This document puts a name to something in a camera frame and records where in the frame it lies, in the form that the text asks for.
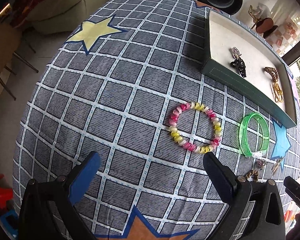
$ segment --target beige leather sofa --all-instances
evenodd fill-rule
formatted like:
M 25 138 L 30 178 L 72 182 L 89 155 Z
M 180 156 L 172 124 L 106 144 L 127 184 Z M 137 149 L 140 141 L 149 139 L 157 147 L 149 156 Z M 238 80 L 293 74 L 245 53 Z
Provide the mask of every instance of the beige leather sofa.
M 108 0 L 44 0 L 27 20 L 40 33 L 73 31 Z

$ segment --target box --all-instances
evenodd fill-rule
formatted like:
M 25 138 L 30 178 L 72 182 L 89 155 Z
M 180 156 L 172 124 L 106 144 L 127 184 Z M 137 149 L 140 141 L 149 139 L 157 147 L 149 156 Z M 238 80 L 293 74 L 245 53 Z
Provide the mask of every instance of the box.
M 232 47 L 242 54 L 247 77 L 232 68 Z M 201 73 L 237 91 L 266 110 L 286 128 L 295 127 L 297 114 L 292 87 L 283 62 L 256 35 L 229 17 L 210 10 L 205 24 L 204 64 Z M 265 67 L 276 68 L 284 101 L 275 102 L 272 78 Z

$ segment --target floor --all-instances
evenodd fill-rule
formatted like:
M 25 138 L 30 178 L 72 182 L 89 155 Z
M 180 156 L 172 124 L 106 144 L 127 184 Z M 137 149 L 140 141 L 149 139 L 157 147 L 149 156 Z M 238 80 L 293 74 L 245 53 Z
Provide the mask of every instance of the floor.
M 16 58 L 12 59 L 12 69 L 16 76 L 10 75 L 7 87 L 16 101 L 4 90 L 0 95 L 0 173 L 5 175 L 7 184 L 12 187 L 12 162 L 15 141 L 20 128 L 20 119 L 30 98 L 35 83 L 39 80 L 45 66 L 52 61 L 58 48 L 69 36 L 69 32 L 42 35 L 30 30 L 23 35 L 23 41 L 17 52 L 39 70 L 36 73 Z M 24 41 L 34 48 L 34 53 Z

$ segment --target bedsheet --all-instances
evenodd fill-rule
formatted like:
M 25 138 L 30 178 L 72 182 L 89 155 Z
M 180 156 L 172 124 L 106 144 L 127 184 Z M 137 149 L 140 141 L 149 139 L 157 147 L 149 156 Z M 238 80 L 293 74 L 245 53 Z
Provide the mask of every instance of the bedsheet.
M 227 205 L 206 175 L 203 156 L 170 137 L 168 116 L 185 102 L 204 103 L 217 113 L 223 135 L 214 153 L 238 175 L 256 161 L 239 154 L 240 122 L 251 112 L 263 115 L 270 146 L 259 181 L 276 181 L 287 210 L 291 199 L 283 179 L 298 177 L 300 122 L 284 131 L 290 147 L 283 169 L 272 174 L 275 161 L 270 159 L 280 124 L 252 101 L 197 71 L 209 10 L 193 0 L 110 0 L 73 32 L 47 65 L 20 122 L 13 161 L 17 212 L 30 178 L 46 182 L 68 174 L 93 150 L 102 166 L 76 208 L 99 239 L 125 239 L 137 222 L 149 239 L 205 239 Z M 300 109 L 297 115 L 300 120 Z M 213 138 L 213 127 L 202 112 L 186 111 L 178 128 L 199 145 Z M 256 150 L 259 131 L 252 121 L 248 140 Z M 249 203 L 233 239 L 242 234 L 252 207 Z M 53 203 L 51 208 L 69 237 Z

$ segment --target gold jewelry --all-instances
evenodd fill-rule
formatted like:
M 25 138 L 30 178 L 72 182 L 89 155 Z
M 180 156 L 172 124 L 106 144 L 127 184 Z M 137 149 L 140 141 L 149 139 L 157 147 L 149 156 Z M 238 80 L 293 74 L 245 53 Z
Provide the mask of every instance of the gold jewelry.
M 257 182 L 258 177 L 259 177 L 259 171 L 258 170 L 248 171 L 247 174 L 245 175 L 245 177 L 246 177 L 246 179 L 249 179 L 251 177 L 254 182 Z
M 275 174 L 279 166 L 281 165 L 281 162 L 283 161 L 284 157 L 278 158 L 277 162 L 272 167 L 272 173 Z
M 274 94 L 274 101 L 276 103 L 283 102 L 283 91 L 279 87 L 279 74 L 278 71 L 273 67 L 265 67 L 265 71 L 272 77 L 272 89 Z
M 236 47 L 232 48 L 232 54 L 234 59 L 238 59 L 241 56 L 241 53 L 239 52 L 239 50 Z

